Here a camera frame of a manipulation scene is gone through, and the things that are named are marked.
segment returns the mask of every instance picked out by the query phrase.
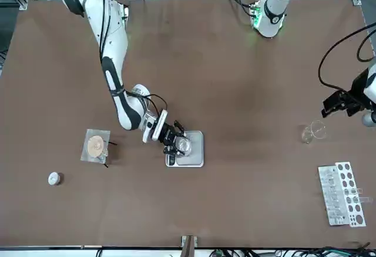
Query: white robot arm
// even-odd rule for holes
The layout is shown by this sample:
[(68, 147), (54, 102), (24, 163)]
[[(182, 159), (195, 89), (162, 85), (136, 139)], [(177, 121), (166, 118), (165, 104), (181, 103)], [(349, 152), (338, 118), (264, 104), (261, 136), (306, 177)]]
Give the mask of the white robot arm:
[(127, 92), (122, 81), (122, 67), (128, 41), (126, 35), (125, 6), (115, 0), (63, 0), (67, 8), (89, 20), (99, 44), (99, 56), (103, 74), (117, 110), (120, 125), (126, 130), (137, 128), (143, 131), (143, 142), (149, 138), (164, 144), (164, 152), (170, 155), (183, 154), (176, 147), (177, 138), (184, 138), (184, 129), (179, 122), (165, 123), (167, 111), (155, 116), (149, 111), (149, 91), (141, 84)]
[(290, 0), (260, 0), (251, 6), (251, 24), (267, 38), (276, 36), (282, 27)]
[[(94, 36), (100, 46), (100, 60), (103, 74), (116, 106), (120, 125), (126, 130), (134, 130), (142, 125), (147, 112), (147, 100), (128, 96), (122, 82), (122, 67), (128, 47), (125, 32), (125, 9), (113, 0), (63, 0), (74, 13), (83, 16), (86, 12)], [(133, 90), (143, 96), (149, 91), (142, 85)]]

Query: brown table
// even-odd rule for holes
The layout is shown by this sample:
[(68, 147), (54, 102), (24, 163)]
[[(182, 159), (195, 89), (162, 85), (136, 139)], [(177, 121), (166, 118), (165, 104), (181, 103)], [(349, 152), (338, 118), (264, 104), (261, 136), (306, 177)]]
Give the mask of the brown table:
[[(86, 19), (32, 2), (18, 17), (0, 79), (0, 245), (376, 246), (367, 227), (330, 227), (317, 167), (350, 161), (376, 197), (376, 131), (361, 113), (330, 116), (328, 138), (299, 142), (333, 91), (317, 80), (326, 50), (364, 25), (351, 0), (291, 0), (284, 28), (263, 39), (228, 0), (130, 6), (128, 89), (142, 83), (205, 136), (203, 168), (167, 168), (159, 143), (124, 131)], [(360, 34), (328, 57), (325, 80), (350, 88), (364, 70)], [(367, 43), (364, 57), (371, 54)], [(86, 129), (111, 131), (110, 168), (80, 161)], [(65, 182), (50, 187), (50, 172)]]

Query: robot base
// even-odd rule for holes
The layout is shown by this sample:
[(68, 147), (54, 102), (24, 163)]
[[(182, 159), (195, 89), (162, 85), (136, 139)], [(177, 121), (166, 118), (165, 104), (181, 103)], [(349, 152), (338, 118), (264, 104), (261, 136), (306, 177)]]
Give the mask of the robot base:
[(201, 131), (186, 131), (192, 151), (188, 156), (177, 157), (166, 154), (167, 167), (202, 167), (204, 165), (204, 135)]
[(285, 15), (276, 24), (272, 24), (265, 14), (264, 4), (266, 4), (266, 0), (259, 0), (251, 5), (250, 14), (254, 15), (250, 18), (251, 26), (263, 37), (272, 38), (281, 29)]

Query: test tube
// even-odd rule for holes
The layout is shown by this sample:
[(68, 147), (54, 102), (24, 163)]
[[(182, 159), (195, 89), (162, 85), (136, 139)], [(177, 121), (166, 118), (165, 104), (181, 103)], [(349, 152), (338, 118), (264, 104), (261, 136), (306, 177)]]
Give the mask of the test tube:
[(374, 199), (372, 197), (359, 197), (360, 203), (372, 203)]
[(341, 212), (341, 210), (339, 210), (339, 209), (331, 209), (331, 210), (329, 210), (328, 211), (328, 216), (330, 217), (330, 218), (342, 218), (342, 212)]
[(362, 188), (346, 188), (344, 190), (345, 195), (350, 195), (350, 194), (362, 194), (363, 189)]
[(340, 202), (338, 200), (333, 200), (333, 207), (334, 208), (339, 208), (340, 207)]
[(331, 194), (330, 197), (331, 197), (331, 200), (338, 201), (338, 195), (337, 194)]

